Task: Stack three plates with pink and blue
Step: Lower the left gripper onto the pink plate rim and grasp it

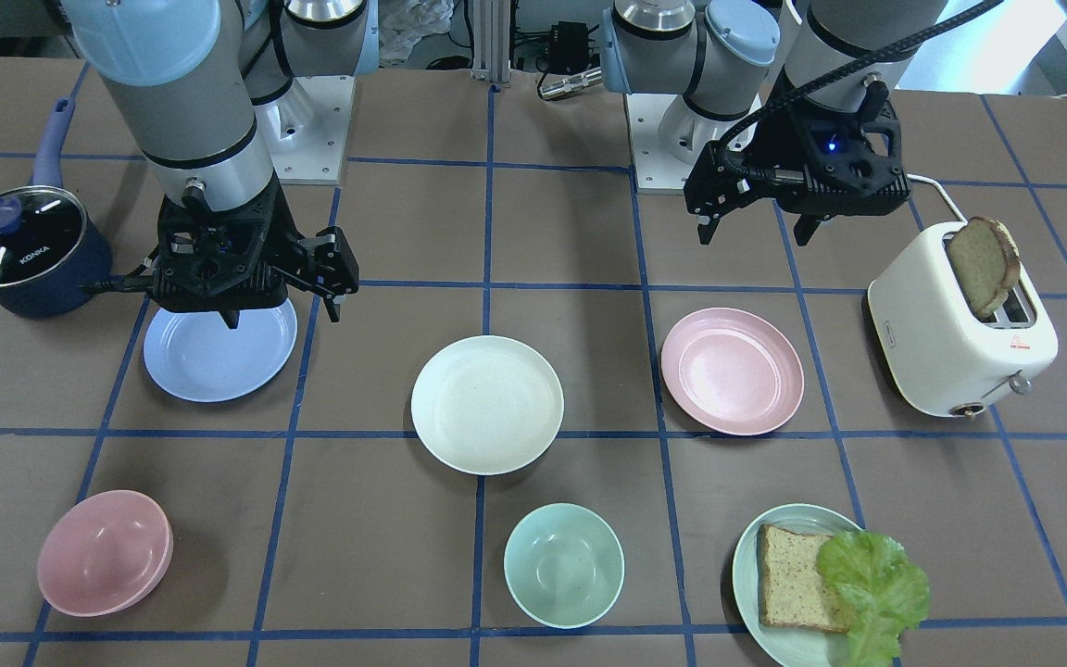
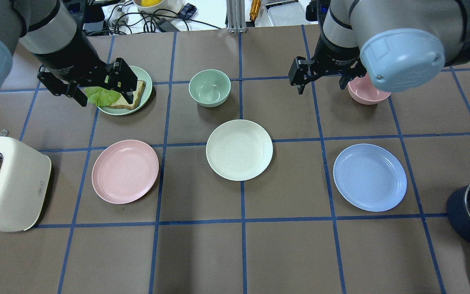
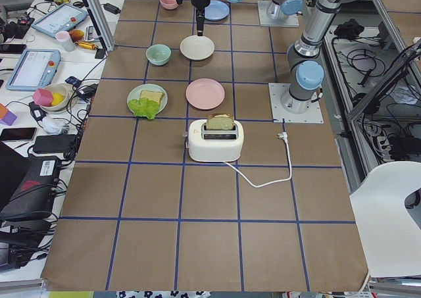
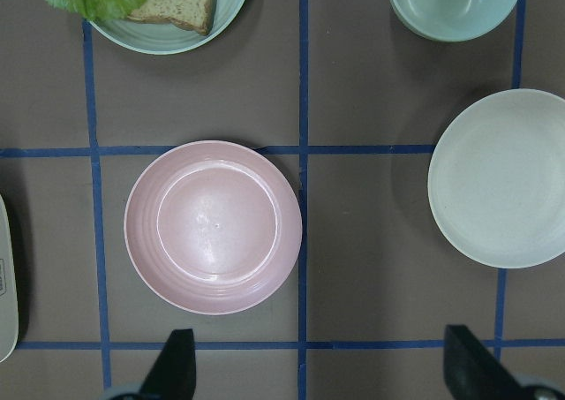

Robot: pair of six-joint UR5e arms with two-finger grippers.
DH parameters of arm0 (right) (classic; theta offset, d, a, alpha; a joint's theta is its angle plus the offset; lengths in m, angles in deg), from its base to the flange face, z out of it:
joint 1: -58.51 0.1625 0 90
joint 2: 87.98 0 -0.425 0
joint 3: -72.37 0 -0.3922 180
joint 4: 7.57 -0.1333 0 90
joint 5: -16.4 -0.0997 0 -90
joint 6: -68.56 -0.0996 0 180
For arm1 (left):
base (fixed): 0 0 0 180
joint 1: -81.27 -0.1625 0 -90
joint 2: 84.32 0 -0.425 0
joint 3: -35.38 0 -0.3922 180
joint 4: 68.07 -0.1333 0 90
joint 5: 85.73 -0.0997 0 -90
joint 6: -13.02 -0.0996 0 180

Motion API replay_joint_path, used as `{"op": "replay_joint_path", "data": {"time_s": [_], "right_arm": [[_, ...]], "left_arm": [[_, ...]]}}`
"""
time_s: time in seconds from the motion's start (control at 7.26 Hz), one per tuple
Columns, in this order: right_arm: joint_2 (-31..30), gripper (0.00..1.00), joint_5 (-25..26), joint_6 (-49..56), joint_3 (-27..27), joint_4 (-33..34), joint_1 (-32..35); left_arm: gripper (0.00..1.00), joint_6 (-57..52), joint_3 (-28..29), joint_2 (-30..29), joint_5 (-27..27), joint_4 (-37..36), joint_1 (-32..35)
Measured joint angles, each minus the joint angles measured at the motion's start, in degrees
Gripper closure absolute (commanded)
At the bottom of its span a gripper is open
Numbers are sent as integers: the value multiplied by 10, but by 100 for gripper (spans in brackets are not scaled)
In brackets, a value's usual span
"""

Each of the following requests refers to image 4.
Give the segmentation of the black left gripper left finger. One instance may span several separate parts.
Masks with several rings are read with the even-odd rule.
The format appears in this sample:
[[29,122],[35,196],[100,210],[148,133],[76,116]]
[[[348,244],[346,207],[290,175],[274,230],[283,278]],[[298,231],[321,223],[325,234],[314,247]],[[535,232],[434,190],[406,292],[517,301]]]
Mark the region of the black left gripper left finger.
[[194,334],[173,330],[140,386],[143,399],[193,399],[196,389]]

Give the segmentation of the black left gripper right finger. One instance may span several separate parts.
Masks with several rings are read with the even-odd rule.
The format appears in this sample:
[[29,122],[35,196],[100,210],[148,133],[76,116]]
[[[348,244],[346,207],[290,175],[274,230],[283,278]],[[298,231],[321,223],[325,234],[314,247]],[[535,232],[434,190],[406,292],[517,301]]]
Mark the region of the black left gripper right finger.
[[445,328],[443,379],[457,400],[535,398],[464,325]]

